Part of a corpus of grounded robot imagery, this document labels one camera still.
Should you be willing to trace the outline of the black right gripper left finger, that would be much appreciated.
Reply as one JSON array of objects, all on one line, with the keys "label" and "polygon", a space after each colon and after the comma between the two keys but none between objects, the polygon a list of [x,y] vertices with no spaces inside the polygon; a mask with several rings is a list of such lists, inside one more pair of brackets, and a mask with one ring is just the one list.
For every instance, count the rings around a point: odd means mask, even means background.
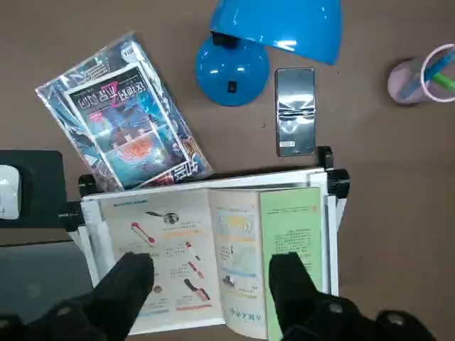
[{"label": "black right gripper left finger", "polygon": [[128,252],[83,296],[55,305],[41,318],[23,323],[1,316],[2,340],[125,340],[154,287],[150,254]]}]

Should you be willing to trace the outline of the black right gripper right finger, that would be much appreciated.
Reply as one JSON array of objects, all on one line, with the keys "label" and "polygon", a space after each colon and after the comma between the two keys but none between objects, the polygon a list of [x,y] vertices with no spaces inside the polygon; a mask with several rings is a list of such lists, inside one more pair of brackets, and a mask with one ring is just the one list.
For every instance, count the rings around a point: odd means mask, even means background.
[{"label": "black right gripper right finger", "polygon": [[295,252],[272,256],[269,289],[283,340],[436,339],[403,310],[383,310],[370,319],[347,298],[318,291]]}]

